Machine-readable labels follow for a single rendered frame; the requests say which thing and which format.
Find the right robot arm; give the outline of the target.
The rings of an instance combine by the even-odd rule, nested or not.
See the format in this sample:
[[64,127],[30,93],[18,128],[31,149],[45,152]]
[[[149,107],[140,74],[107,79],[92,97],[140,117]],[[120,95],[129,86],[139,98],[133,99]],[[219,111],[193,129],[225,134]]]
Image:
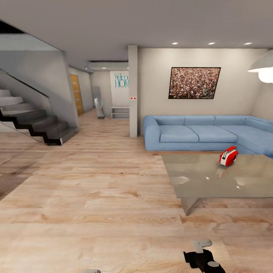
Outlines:
[[202,247],[212,246],[210,239],[195,240],[194,246],[195,252],[184,251],[186,263],[190,263],[191,268],[200,268],[203,273],[226,273],[221,265],[214,261],[211,252],[202,249]]

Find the radio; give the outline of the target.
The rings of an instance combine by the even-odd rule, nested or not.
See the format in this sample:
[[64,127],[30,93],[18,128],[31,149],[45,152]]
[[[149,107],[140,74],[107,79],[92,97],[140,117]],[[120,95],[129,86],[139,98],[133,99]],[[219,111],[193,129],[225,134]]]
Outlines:
[[236,161],[236,158],[238,158],[238,151],[233,146],[220,155],[220,163],[224,166],[229,166]]

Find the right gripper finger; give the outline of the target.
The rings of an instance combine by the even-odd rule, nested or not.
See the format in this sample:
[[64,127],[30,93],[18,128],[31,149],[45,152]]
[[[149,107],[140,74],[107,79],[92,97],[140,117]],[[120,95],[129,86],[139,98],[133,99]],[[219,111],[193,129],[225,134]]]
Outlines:
[[186,263],[189,263],[188,255],[185,251],[184,251],[184,257],[185,257]]

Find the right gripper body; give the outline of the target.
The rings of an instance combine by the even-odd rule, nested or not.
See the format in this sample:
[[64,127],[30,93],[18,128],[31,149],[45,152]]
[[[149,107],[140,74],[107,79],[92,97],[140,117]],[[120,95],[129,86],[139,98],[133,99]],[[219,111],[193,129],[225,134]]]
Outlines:
[[[213,259],[209,250],[203,250],[204,253],[198,254],[196,252],[187,253],[191,268],[200,268],[200,261],[202,258]],[[200,268],[202,271],[202,269]]]

